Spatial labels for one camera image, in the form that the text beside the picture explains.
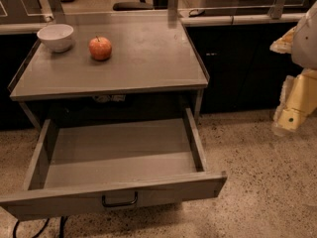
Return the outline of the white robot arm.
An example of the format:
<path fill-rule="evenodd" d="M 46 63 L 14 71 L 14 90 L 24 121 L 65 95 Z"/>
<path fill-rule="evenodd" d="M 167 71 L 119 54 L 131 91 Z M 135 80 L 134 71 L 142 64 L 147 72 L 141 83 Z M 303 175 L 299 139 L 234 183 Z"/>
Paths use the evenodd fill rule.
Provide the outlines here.
<path fill-rule="evenodd" d="M 291 54 L 292 62 L 303 68 L 297 76 L 288 75 L 282 85 L 272 123 L 274 134 L 282 136 L 295 132 L 317 109 L 317 2 L 269 49 Z"/>

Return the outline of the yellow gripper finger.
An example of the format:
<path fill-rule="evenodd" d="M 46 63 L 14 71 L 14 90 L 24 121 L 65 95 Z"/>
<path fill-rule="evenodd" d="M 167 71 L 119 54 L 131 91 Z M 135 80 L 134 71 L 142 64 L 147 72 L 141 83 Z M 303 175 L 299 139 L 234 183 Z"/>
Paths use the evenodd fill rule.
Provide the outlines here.
<path fill-rule="evenodd" d="M 290 54 L 292 51 L 295 28 L 288 30 L 282 37 L 274 41 L 269 49 L 278 54 Z"/>
<path fill-rule="evenodd" d="M 273 133 L 284 136 L 295 132 L 316 109 L 317 70 L 305 68 L 296 77 L 288 75 L 273 115 Z"/>

